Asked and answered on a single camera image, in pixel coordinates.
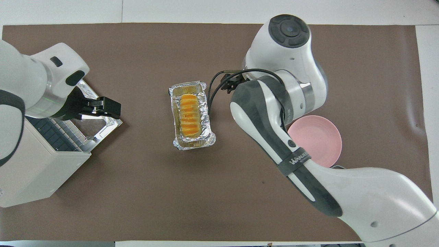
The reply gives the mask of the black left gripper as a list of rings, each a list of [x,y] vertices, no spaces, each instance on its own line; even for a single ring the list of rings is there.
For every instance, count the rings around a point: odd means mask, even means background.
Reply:
[[[108,97],[99,97],[98,99],[87,98],[78,87],[71,91],[64,105],[51,117],[58,119],[82,119],[82,115],[95,116],[96,114],[93,113],[95,107],[89,105],[95,102],[97,102],[97,114],[114,119],[120,118],[120,103]]]

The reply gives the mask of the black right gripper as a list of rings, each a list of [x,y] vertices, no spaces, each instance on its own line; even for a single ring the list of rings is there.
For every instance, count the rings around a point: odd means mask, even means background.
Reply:
[[[243,75],[236,75],[226,82],[223,83],[221,86],[221,90],[226,91],[227,94],[230,94],[232,91],[234,91],[237,86],[241,83],[244,83],[248,81],[246,78],[243,77]]]

